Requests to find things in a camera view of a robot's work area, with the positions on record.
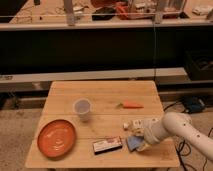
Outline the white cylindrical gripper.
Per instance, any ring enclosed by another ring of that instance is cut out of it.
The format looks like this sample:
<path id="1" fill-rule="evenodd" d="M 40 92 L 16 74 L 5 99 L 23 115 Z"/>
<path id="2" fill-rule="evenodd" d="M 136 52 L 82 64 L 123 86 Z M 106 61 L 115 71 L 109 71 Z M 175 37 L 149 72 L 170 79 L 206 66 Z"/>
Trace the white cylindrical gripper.
<path id="1" fill-rule="evenodd" d="M 146 121 L 144 126 L 144 132 L 136 131 L 133 133 L 135 136 L 144 136 L 144 142 L 142 142 L 137 148 L 138 152 L 142 152 L 150 145 L 159 144 L 161 141 L 169 137 L 168 131 L 164 128 L 161 120 L 156 122 Z"/>

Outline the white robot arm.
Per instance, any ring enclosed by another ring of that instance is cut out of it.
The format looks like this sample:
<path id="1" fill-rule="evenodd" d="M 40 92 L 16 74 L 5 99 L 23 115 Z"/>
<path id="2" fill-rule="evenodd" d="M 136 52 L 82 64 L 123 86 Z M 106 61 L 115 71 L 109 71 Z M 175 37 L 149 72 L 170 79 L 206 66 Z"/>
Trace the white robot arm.
<path id="1" fill-rule="evenodd" d="M 178 136 L 188 141 L 197 151 L 213 162 L 213 139 L 192 125 L 188 114 L 168 112 L 160 119 L 145 119 L 142 128 L 143 140 L 137 144 L 138 151 L 160 144 L 169 137 Z"/>

